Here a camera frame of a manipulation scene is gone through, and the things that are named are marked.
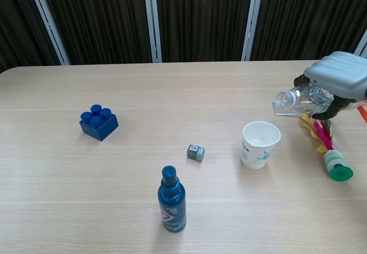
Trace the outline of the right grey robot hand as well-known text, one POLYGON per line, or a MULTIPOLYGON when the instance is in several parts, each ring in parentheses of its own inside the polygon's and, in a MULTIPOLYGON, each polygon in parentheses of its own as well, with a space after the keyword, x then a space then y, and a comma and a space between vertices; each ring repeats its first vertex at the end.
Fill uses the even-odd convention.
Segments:
POLYGON ((329 107, 312 114, 329 120, 352 103, 366 101, 366 58, 342 51, 322 57, 294 79, 294 85, 315 84, 333 95, 329 107))

